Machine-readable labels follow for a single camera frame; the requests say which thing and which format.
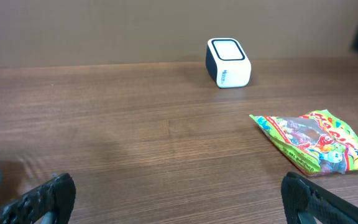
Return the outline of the Haribo gummy candy bag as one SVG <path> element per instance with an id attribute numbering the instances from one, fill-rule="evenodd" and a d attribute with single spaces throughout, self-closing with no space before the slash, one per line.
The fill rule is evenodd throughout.
<path id="1" fill-rule="evenodd" d="M 358 136 L 328 110 L 316 110 L 299 117 L 250 117 L 307 176 L 358 170 Z"/>

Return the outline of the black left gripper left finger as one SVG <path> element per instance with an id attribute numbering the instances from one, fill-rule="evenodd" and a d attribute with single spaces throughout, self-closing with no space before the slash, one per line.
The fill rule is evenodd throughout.
<path id="1" fill-rule="evenodd" d="M 75 197 L 76 187 L 71 175 L 60 174 L 2 206 L 0 224 L 31 224 L 47 214 L 52 215 L 50 223 L 67 224 Z"/>

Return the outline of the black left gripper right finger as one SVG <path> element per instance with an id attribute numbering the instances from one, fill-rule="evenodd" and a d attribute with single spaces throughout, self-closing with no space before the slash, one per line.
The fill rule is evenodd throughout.
<path id="1" fill-rule="evenodd" d="M 358 207 L 332 194 L 295 172 L 288 172 L 281 184 L 287 222 L 290 224 L 357 223 Z"/>

